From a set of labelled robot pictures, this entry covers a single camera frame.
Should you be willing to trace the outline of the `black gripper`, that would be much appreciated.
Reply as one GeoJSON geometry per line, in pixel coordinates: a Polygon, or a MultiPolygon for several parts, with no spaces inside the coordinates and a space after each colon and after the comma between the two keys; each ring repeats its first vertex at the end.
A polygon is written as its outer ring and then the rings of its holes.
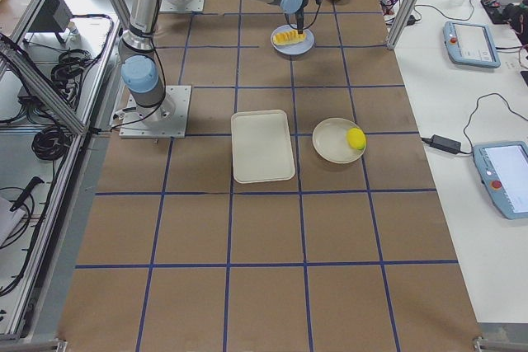
{"type": "Polygon", "coordinates": [[[304,33],[304,8],[305,4],[303,3],[299,10],[295,12],[295,29],[300,35],[304,33]]]}

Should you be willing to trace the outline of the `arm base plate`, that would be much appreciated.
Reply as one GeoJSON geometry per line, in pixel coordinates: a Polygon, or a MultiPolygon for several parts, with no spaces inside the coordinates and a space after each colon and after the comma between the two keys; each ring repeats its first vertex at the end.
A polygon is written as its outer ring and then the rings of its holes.
{"type": "Polygon", "coordinates": [[[161,13],[202,12],[205,0],[162,0],[161,13]]]}
{"type": "Polygon", "coordinates": [[[127,111],[121,117],[125,124],[120,127],[121,138],[184,138],[188,110],[191,101],[191,86],[167,86],[166,96],[161,106],[153,110],[138,107],[129,94],[127,111]]]}

